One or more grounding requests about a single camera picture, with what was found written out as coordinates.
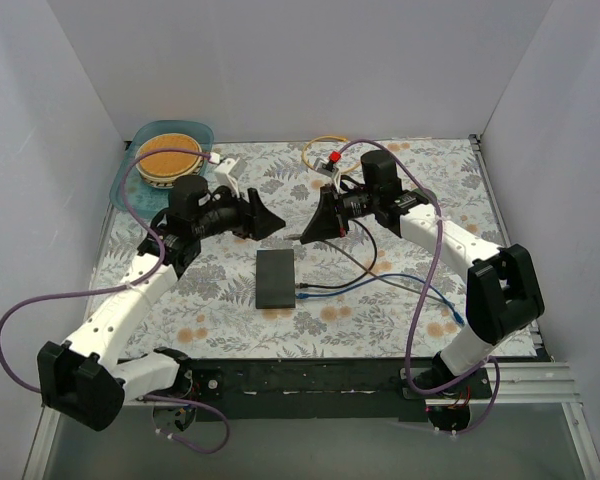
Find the black network switch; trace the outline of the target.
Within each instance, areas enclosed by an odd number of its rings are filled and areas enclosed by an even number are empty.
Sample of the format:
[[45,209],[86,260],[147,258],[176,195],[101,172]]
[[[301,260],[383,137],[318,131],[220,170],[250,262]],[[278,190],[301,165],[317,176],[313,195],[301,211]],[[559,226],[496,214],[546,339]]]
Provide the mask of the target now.
[[295,290],[294,250],[258,250],[255,277],[256,308],[294,309]]

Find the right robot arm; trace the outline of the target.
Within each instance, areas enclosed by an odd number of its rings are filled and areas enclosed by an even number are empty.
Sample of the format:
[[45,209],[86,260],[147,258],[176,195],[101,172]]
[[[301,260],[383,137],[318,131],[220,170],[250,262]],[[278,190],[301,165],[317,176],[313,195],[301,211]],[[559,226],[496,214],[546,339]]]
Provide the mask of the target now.
[[300,236],[303,244],[345,236],[352,220],[371,215],[382,227],[432,254],[464,281],[465,324],[433,360],[412,376],[408,388],[423,396],[455,397],[491,353],[512,334],[545,312],[529,251],[519,244],[502,247],[443,218],[436,198],[422,186],[403,187],[406,168],[386,149],[361,157],[364,182],[342,191],[330,183],[320,190],[317,209]]

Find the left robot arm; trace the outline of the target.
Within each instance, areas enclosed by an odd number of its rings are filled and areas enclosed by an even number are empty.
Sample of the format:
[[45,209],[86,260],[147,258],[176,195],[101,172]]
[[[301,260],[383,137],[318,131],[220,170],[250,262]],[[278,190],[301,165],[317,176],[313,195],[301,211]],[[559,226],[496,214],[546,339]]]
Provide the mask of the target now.
[[225,232],[262,240],[285,225],[254,188],[241,195],[227,186],[210,190],[200,176],[177,179],[119,286],[62,344],[39,351],[43,403],[102,431],[128,401],[154,392],[185,398],[193,386],[187,356],[161,347],[121,362],[131,334],[200,255],[202,240]]

